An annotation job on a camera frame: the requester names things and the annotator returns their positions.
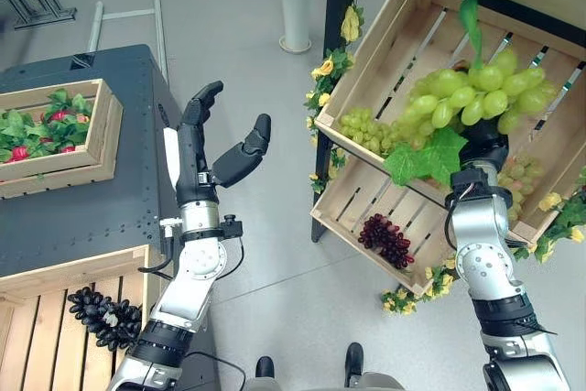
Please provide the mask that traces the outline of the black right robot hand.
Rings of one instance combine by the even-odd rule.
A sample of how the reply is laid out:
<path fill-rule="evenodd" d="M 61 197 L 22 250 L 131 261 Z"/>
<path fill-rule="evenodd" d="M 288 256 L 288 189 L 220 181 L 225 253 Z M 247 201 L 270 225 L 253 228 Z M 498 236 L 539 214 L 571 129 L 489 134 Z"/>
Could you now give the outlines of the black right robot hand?
<path fill-rule="evenodd" d="M 490 163 L 497 171 L 503 168 L 509 154 L 508 135 L 498 131 L 496 119 L 466 126 L 460 136 L 466 140 L 459 152 L 462 168 L 478 161 Z"/>

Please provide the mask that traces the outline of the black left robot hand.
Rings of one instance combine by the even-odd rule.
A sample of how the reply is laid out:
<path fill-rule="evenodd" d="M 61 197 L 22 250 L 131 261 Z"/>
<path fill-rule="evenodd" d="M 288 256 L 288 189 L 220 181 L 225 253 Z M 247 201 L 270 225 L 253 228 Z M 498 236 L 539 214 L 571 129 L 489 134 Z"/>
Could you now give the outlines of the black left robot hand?
<path fill-rule="evenodd" d="M 164 129 L 169 178 L 179 207 L 196 201 L 218 200 L 216 187 L 229 188 L 251 174 L 262 162 L 271 137 L 271 117 L 257 116 L 252 131 L 207 164 L 204 125 L 211 116 L 223 83 L 214 81 L 200 89 L 186 105 L 179 124 Z"/>

